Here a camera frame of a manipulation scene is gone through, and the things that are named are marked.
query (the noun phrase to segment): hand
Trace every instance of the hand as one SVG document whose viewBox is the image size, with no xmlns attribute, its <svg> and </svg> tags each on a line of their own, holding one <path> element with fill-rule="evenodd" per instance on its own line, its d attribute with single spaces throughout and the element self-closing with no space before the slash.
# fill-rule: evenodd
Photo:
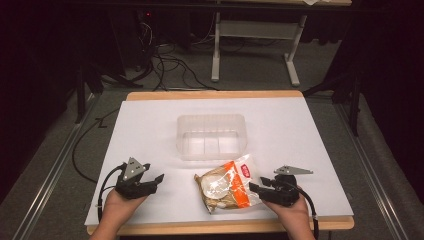
<svg viewBox="0 0 424 240">
<path fill-rule="evenodd" d="M 277 214 L 278 220 L 286 229 L 290 239 L 315 239 L 309 226 L 308 206 L 303 195 L 299 194 L 299 200 L 291 207 L 284 207 L 264 200 L 262 202 Z"/>
<path fill-rule="evenodd" d="M 90 239 L 116 239 L 119 228 L 125 224 L 147 196 L 137 199 L 126 199 L 115 189 L 107 195 L 102 220 Z"/>
</svg>

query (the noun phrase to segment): clear plastic bin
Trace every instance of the clear plastic bin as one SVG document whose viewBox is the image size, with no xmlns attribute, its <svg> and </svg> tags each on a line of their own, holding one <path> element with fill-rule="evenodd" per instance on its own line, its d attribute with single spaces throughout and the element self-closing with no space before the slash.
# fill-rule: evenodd
<svg viewBox="0 0 424 240">
<path fill-rule="evenodd" d="M 240 114 L 178 118 L 177 149 L 183 160 L 236 159 L 243 154 L 246 145 L 246 124 Z"/>
</svg>

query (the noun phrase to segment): person's right hand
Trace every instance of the person's right hand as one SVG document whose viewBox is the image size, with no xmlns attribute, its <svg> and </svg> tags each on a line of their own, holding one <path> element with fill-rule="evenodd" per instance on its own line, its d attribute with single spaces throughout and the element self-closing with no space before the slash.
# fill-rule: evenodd
<svg viewBox="0 0 424 240">
<path fill-rule="evenodd" d="M 264 200 L 262 202 L 277 214 L 278 220 L 286 229 L 290 239 L 315 239 L 309 226 L 308 206 L 303 195 L 299 194 L 299 200 L 290 207 L 284 207 Z"/>
</svg>

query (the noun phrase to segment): orange and white packaging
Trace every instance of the orange and white packaging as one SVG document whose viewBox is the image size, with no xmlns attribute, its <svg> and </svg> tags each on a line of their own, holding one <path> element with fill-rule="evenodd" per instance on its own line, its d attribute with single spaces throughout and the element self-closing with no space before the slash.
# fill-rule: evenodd
<svg viewBox="0 0 424 240">
<path fill-rule="evenodd" d="M 229 161 L 201 177 L 196 174 L 194 179 L 209 213 L 216 208 L 246 208 L 261 202 L 259 196 L 249 190 L 249 182 L 258 184 L 260 181 L 250 154 Z"/>
</svg>

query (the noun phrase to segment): white paper sheet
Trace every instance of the white paper sheet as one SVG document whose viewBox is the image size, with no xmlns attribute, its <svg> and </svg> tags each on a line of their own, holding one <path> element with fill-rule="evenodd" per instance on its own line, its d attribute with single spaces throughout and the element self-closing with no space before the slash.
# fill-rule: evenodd
<svg viewBox="0 0 424 240">
<path fill-rule="evenodd" d="M 190 162 L 179 157 L 176 133 L 180 115 L 235 113 L 245 117 L 245 153 L 253 155 L 261 176 L 273 178 L 273 171 L 283 165 L 312 170 L 314 174 L 296 179 L 314 201 L 318 216 L 353 215 L 303 98 L 148 100 L 122 103 L 85 224 L 98 224 L 95 206 L 101 184 L 129 157 L 151 164 L 142 182 L 162 173 L 165 178 L 128 224 L 274 219 L 275 214 L 263 204 L 209 215 L 193 177 L 223 162 Z M 114 185 L 118 175 L 115 173 L 106 186 Z"/>
</svg>

